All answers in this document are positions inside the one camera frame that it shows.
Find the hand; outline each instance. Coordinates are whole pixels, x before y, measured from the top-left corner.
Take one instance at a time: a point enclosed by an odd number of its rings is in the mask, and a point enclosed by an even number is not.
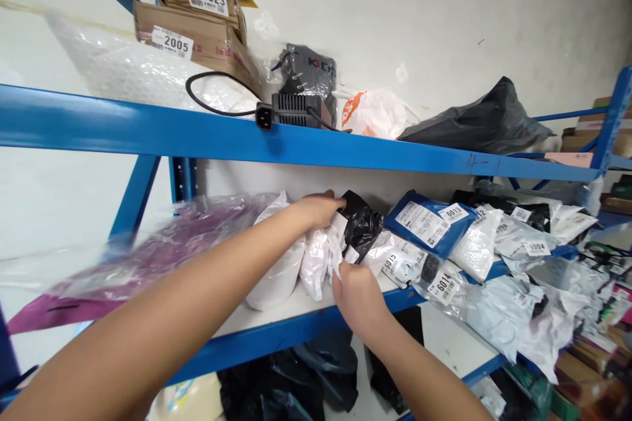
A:
[[[394,320],[373,272],[358,265],[340,263],[340,280],[334,273],[334,299],[351,330],[371,348],[376,337],[387,334]]]
[[[309,220],[310,229],[321,229],[331,224],[331,219],[338,209],[347,205],[345,199],[334,199],[334,192],[330,189],[322,194],[306,195],[294,204]]]

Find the black power adapter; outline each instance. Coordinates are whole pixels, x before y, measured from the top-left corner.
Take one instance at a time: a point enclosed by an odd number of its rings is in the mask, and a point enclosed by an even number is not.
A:
[[[272,105],[259,102],[255,121],[262,130],[273,123],[332,129],[331,114],[319,95],[272,94]]]

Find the pink plastic bag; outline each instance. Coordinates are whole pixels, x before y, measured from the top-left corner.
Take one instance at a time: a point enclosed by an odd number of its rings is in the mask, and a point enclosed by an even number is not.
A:
[[[194,256],[254,224],[277,194],[201,197],[177,205],[169,225],[129,254],[46,290],[7,324],[10,334],[104,317]]]

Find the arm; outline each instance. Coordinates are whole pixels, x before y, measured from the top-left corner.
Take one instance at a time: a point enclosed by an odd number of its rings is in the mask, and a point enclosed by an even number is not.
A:
[[[396,321],[370,269],[343,261],[340,278],[333,284],[342,316],[386,366],[415,419],[492,419],[474,393]]]
[[[127,418],[198,352],[310,228],[344,206],[307,196],[198,255],[93,324],[57,353],[1,421]]]

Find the power cord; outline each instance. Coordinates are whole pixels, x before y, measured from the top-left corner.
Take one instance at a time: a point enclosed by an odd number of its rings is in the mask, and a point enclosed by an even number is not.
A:
[[[246,111],[246,112],[224,112],[221,111],[219,109],[216,109],[214,107],[211,107],[210,105],[202,102],[200,99],[198,99],[198,97],[195,95],[195,93],[193,93],[193,90],[191,89],[191,85],[198,79],[202,79],[205,77],[213,77],[213,76],[222,76],[222,77],[227,77],[230,78],[232,80],[234,80],[237,84],[240,84],[242,87],[246,88],[252,95],[254,95],[259,101],[257,102],[257,108],[253,111]],[[270,104],[266,104],[265,102],[261,101],[261,98],[256,94],[256,92],[254,92],[254,90],[252,90],[248,85],[246,85],[245,83],[243,83],[242,81],[240,81],[239,79],[231,76],[230,74],[228,74],[227,72],[222,72],[222,71],[206,71],[206,72],[200,72],[199,74],[194,74],[193,76],[189,77],[186,80],[186,83],[184,84],[184,88],[186,89],[186,93],[189,95],[189,97],[191,97],[195,103],[197,103],[200,107],[202,107],[203,109],[206,109],[210,112],[213,112],[215,114],[218,115],[223,115],[223,116],[246,116],[246,115],[253,115],[253,114],[257,114],[257,111],[260,111],[262,109],[265,109],[265,114],[269,117],[269,121],[267,122],[269,124],[269,126],[266,126],[266,128],[271,128],[272,126],[272,116],[274,115],[274,108],[272,105]],[[313,107],[307,107],[306,108],[307,113],[312,116],[314,118],[314,120],[316,120],[318,123],[320,123],[320,125],[324,126],[325,128],[332,130],[334,132],[340,132],[341,130],[338,130],[337,128],[332,127],[331,125],[329,125],[327,122],[325,122],[320,115],[318,115],[318,112],[313,108]],[[344,130],[344,133],[348,133],[350,132],[350,130]]]

